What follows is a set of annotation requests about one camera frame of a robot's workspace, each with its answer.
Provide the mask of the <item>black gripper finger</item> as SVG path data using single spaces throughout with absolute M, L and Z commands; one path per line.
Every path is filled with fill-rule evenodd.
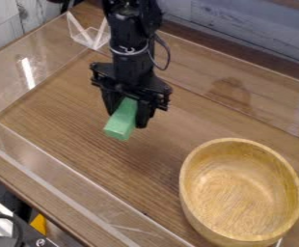
M 102 89 L 101 98 L 102 98 L 102 102 L 104 102 L 108 115 L 112 115 L 116 109 L 118 108 L 118 105 L 124 97 L 118 92 L 113 92 L 106 89 Z
M 134 125 L 137 128 L 145 128 L 149 119 L 153 116 L 154 108 L 150 103 L 145 100 L 137 102 L 136 116 L 134 116 Z

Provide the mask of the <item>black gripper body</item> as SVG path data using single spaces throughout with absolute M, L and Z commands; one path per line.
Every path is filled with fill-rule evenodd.
M 153 72 L 154 48 L 133 56 L 113 55 L 110 63 L 93 62 L 92 83 L 100 90 L 118 92 L 122 97 L 145 100 L 154 109 L 168 110 L 170 86 Z

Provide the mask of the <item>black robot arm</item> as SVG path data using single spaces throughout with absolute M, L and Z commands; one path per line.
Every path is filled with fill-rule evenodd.
M 166 111 L 170 86 L 156 75 L 166 70 L 170 53 L 157 30 L 162 11 L 157 0 L 101 0 L 110 31 L 112 62 L 93 62 L 92 84 L 101 91 L 109 115 L 125 98 L 136 102 L 134 126 L 145 128 L 157 109 Z

